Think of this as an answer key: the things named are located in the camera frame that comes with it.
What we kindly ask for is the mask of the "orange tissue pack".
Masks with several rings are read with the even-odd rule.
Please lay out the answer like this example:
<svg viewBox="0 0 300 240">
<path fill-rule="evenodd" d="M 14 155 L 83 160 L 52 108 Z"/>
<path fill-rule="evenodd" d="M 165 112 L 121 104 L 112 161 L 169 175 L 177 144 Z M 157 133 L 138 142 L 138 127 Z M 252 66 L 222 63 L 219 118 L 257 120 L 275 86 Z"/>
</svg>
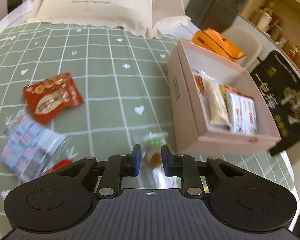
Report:
<svg viewBox="0 0 300 240">
<path fill-rule="evenodd" d="M 191 42 L 234 63 L 241 63 L 246 57 L 246 54 L 229 39 L 211 28 L 197 31 Z"/>
</svg>

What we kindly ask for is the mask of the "beige biscuit packet in box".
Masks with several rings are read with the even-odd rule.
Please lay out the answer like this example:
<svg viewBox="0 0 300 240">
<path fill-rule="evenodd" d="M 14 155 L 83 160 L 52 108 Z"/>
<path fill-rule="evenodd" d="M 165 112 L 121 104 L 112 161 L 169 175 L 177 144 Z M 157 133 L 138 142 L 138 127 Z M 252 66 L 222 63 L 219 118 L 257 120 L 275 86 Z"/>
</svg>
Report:
<svg viewBox="0 0 300 240">
<path fill-rule="evenodd" d="M 218 126 L 222 129 L 229 130 L 231 123 L 229 121 L 228 111 L 223 99 L 219 83 L 204 71 L 200 72 L 203 79 L 205 95 L 210 109 L 210 125 Z"/>
</svg>

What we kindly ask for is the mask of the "clear bag of small packets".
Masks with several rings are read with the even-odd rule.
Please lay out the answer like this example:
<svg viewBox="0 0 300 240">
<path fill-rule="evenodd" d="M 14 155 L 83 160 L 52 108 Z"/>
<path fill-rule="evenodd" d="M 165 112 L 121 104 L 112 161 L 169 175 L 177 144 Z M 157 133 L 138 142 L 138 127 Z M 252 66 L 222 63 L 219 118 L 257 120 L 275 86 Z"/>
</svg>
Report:
<svg viewBox="0 0 300 240">
<path fill-rule="evenodd" d="M 53 168 L 66 143 L 66 136 L 44 127 L 25 114 L 10 123 L 5 135 L 7 140 L 0 153 L 0 161 L 23 183 Z"/>
</svg>

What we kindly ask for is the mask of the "red snack packet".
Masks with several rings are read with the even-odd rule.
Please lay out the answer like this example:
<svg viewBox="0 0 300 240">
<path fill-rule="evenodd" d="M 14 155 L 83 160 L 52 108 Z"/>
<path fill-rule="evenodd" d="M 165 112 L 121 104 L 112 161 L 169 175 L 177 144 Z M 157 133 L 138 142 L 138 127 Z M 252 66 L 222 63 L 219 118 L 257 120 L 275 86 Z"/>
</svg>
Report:
<svg viewBox="0 0 300 240">
<path fill-rule="evenodd" d="M 23 88 L 23 94 L 34 119 L 42 125 L 84 102 L 69 72 L 32 83 Z"/>
</svg>

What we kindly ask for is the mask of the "cream mesh food cover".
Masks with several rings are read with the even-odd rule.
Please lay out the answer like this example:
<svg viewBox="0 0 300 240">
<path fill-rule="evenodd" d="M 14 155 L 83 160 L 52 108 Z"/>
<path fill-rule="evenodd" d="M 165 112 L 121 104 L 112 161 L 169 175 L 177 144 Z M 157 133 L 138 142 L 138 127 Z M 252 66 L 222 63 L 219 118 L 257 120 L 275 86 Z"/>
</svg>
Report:
<svg viewBox="0 0 300 240">
<path fill-rule="evenodd" d="M 34 0 L 28 22 L 122 27 L 135 36 L 162 38 L 188 24 L 182 0 Z"/>
</svg>

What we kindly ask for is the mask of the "green checked tablecloth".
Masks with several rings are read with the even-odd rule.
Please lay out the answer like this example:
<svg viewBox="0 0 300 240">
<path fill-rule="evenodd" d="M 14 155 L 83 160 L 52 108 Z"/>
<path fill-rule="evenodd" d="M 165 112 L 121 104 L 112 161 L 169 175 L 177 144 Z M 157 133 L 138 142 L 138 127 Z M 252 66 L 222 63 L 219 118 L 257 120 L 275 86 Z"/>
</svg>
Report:
<svg viewBox="0 0 300 240">
<path fill-rule="evenodd" d="M 190 155 L 204 162 L 204 197 L 192 199 L 163 164 L 144 162 L 147 133 L 167 132 L 179 154 L 167 71 L 179 41 L 40 22 L 1 33 L 0 153 L 11 122 L 35 121 L 24 87 L 69 72 L 84 102 L 43 125 L 66 136 L 46 174 L 23 183 L 0 161 L 0 239 L 294 239 L 296 199 L 280 184 L 223 155 Z M 97 163 L 136 144 L 139 175 L 122 178 L 119 196 L 98 198 Z"/>
</svg>

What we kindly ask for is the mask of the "cream chair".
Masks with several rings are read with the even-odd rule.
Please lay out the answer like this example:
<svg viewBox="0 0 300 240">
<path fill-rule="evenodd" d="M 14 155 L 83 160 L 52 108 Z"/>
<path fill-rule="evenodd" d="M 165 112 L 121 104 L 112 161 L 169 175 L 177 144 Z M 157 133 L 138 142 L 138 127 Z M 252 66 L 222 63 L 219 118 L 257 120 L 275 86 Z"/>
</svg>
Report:
<svg viewBox="0 0 300 240">
<path fill-rule="evenodd" d="M 251 72 L 253 64 L 257 61 L 261 52 L 261 42 L 251 32 L 240 26 L 230 27 L 222 35 L 245 53 L 244 59 L 238 60 L 237 63 L 248 72 Z"/>
</svg>

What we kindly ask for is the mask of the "clear green candy packet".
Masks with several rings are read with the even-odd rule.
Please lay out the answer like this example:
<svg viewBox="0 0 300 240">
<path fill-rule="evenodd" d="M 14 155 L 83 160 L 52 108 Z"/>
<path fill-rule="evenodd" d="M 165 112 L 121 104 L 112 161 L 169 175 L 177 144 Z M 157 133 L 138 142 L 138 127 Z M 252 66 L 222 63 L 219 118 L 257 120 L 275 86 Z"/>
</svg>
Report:
<svg viewBox="0 0 300 240">
<path fill-rule="evenodd" d="M 144 162 L 151 167 L 158 167 L 162 164 L 161 147 L 166 144 L 167 132 L 147 133 L 143 137 L 145 147 Z"/>
</svg>

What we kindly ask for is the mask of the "pink cardboard box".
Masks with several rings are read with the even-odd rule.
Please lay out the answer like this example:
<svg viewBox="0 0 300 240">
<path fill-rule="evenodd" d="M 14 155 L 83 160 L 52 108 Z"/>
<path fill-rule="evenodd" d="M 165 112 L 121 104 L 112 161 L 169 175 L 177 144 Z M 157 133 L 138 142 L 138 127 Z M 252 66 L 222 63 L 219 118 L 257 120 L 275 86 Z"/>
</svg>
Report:
<svg viewBox="0 0 300 240">
<path fill-rule="evenodd" d="M 200 95 L 193 70 L 253 98 L 255 135 L 232 133 L 210 125 L 209 103 Z M 193 156 L 255 155 L 273 148 L 281 137 L 257 85 L 241 66 L 191 42 L 180 40 L 167 62 L 178 153 Z"/>
</svg>

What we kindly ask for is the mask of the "black plum snack bag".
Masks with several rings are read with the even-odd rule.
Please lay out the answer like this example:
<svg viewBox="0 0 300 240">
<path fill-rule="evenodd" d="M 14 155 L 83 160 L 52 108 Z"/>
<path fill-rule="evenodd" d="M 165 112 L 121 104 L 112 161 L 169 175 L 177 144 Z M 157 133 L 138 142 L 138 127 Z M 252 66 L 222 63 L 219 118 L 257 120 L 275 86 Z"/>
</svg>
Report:
<svg viewBox="0 0 300 240">
<path fill-rule="evenodd" d="M 281 137 L 281 141 L 269 150 L 271 155 L 276 155 L 300 141 L 300 77 L 275 50 L 250 75 L 259 88 Z"/>
</svg>

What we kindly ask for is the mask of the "white red packet in box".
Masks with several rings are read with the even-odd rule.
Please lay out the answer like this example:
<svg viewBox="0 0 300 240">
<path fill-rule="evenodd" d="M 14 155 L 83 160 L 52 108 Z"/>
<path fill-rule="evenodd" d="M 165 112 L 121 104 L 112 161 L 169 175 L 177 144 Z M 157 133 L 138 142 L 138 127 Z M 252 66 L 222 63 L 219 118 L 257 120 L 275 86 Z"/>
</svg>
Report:
<svg viewBox="0 0 300 240">
<path fill-rule="evenodd" d="M 231 131 L 236 134 L 254 135 L 257 121 L 254 100 L 238 92 L 227 90 L 226 101 Z"/>
</svg>

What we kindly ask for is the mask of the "dark glass cabinet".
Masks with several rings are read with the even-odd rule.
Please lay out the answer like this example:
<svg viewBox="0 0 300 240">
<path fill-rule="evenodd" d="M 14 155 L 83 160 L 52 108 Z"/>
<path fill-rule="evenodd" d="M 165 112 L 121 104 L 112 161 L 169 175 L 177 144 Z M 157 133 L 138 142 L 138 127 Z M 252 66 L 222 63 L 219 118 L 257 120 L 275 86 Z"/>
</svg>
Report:
<svg viewBox="0 0 300 240">
<path fill-rule="evenodd" d="M 208 28 L 222 33 L 243 10 L 247 0 L 190 0 L 185 13 L 200 30 Z"/>
</svg>

